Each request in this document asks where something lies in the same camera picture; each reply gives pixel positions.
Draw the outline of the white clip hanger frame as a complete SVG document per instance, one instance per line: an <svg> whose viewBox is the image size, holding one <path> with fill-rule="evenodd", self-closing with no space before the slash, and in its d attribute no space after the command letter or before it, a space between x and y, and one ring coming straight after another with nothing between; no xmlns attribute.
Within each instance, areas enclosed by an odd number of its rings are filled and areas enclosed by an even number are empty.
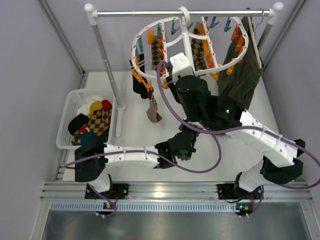
<svg viewBox="0 0 320 240"><path fill-rule="evenodd" d="M233 70L233 66L236 65L244 55L246 54L247 47L249 44L248 34L241 22L241 20L236 17L229 17L230 20L236 21L235 30L231 36L231 40L236 42L235 52L236 57L229 60L227 63L222 65L218 64L216 59L216 52L212 46L212 40L210 38L210 31L209 27L207 27L207 21L205 17L201 17L201 21L198 24L198 33L192 33L189 31L190 27L192 26L190 13L185 7L180 7L180 11L184 14L182 17L169 17L164 18L159 21L155 21L145 28L143 28L133 40L132 43L132 53L131 53L131 62L138 74L142 77L146 78L147 83L144 82L145 87L147 90L152 90L153 86L151 80L154 79L153 75L146 74L142 72L140 68L137 66L139 62L139 55L143 53L143 42L142 42L142 34L147 33L147 42L151 46L152 40L154 36L158 36L162 40L163 45L163 56L164 61L170 62L170 58L179 54L184 53L184 55L189 59L190 64L193 68L193 73L196 76L202 76L209 74L215 81L218 81L219 73L223 70ZM166 31L165 31L165 23L167 22L175 22L179 21L180 26L179 30L181 31L180 35L172 41L167 41L166 38ZM203 43L204 48L204 59L206 63L206 69L203 70L195 70L194 61L193 61L193 53L191 48L191 39L200 39ZM166 67L163 66L160 69L160 73L157 74L157 77L160 78L162 82L162 87L164 89L168 88L166 77L169 76Z"/></svg>

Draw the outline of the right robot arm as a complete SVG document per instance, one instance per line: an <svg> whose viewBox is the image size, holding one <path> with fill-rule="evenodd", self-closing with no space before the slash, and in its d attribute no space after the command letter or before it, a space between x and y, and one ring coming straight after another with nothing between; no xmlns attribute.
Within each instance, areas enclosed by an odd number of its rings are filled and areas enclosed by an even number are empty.
<svg viewBox="0 0 320 240"><path fill-rule="evenodd" d="M303 173L304 164L298 157L305 142L288 140L263 125L239 102L229 96L212 95L208 83L195 76L191 64L183 59L170 63L161 61L156 69L157 83L161 84L161 69L173 72L169 88L186 115L183 125L198 131L192 123L203 126L204 133L226 134L262 154L262 160L235 179L235 189L253 192L265 183L286 186Z"/></svg>

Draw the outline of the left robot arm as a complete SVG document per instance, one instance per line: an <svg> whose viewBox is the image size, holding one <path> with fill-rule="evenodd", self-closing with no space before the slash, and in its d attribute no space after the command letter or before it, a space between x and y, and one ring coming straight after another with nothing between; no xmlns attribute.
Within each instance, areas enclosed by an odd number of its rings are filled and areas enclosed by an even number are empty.
<svg viewBox="0 0 320 240"><path fill-rule="evenodd" d="M199 133L184 125L167 141L148 147L124 147L104 142L97 137L74 152L74 180L87 183L98 193L111 190L112 178L108 169L140 166L148 169L168 169L177 166L177 159L187 161L196 152Z"/></svg>

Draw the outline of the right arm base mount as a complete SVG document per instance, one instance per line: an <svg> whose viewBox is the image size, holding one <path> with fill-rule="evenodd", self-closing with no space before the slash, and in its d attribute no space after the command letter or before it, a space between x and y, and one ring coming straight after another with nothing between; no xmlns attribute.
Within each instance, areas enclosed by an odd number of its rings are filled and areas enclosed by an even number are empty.
<svg viewBox="0 0 320 240"><path fill-rule="evenodd" d="M216 185L219 200L238 200L233 183L219 183Z"/></svg>

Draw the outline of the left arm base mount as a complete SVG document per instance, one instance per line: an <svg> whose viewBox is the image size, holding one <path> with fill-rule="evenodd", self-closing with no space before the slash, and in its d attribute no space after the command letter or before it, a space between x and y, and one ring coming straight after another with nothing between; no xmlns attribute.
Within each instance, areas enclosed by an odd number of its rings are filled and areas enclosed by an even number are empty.
<svg viewBox="0 0 320 240"><path fill-rule="evenodd" d="M100 194L110 200L124 200L129 194L129 184L113 183L110 190L101 192ZM84 198L88 200L102 199L101 196L92 190L89 184L86 185Z"/></svg>

